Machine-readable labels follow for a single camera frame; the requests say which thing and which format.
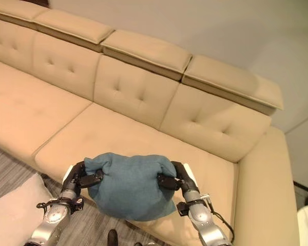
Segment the blue cloth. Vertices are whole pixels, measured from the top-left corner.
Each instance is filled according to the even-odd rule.
[[[174,191],[160,188],[157,174],[176,177],[172,163],[164,156],[126,157],[106,153],[94,159],[84,159],[87,175],[102,169],[104,178],[88,188],[99,210],[115,218],[149,221],[176,210]]]

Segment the floor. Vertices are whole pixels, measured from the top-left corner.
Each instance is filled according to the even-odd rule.
[[[308,197],[308,191],[305,191],[299,187],[294,186],[294,191],[296,193],[296,200],[297,200],[297,209],[304,207],[304,202],[306,197]]]
[[[0,197],[20,186],[33,173],[35,170],[0,150]],[[58,196],[61,185],[45,177],[44,182],[51,194]],[[110,229],[118,232],[120,246],[134,246],[136,242],[168,246],[124,220],[100,214],[90,201],[85,202],[83,211],[73,214],[57,246],[105,246]]]

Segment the backrest cushion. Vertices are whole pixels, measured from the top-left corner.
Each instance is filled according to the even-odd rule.
[[[269,127],[267,115],[183,84],[160,130],[231,162],[238,162]]]
[[[0,62],[30,72],[35,34],[34,30],[0,20]]]
[[[46,82],[93,100],[93,84],[101,54],[37,33],[34,75]]]
[[[100,59],[94,102],[158,128],[178,82],[109,56]]]

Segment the sofa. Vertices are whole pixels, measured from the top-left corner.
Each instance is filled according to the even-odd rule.
[[[234,245],[298,246],[285,137],[271,126],[282,108],[279,87],[248,71],[63,11],[0,1],[0,148],[58,182],[84,157],[164,155],[190,165],[235,229]],[[176,192],[174,202],[182,200]],[[171,245],[201,245],[177,212],[131,223]]]

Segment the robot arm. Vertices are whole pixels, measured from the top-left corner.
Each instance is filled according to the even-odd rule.
[[[62,231],[69,224],[70,216],[75,211],[83,209],[81,189],[96,185],[101,182],[103,176],[101,169],[94,175],[87,176],[83,161],[70,167],[65,175],[59,198],[37,205],[37,208],[44,209],[44,218],[24,246],[55,246]]]
[[[228,228],[232,228],[220,214],[215,212],[209,195],[200,195],[197,184],[193,180],[194,177],[191,171],[190,175],[193,177],[193,179],[189,176],[187,170],[180,162],[172,161],[171,163],[176,168],[177,179],[179,180],[176,181],[172,177],[159,174],[158,182],[159,186],[166,189],[178,190],[181,188],[183,197],[185,198],[186,202],[180,202],[177,204],[177,209],[180,216],[188,216],[190,218],[194,228],[199,233],[199,238],[203,246],[231,246],[231,242],[228,240],[222,230],[217,225],[215,225],[212,214],[217,215],[223,221],[223,223],[228,226]]]

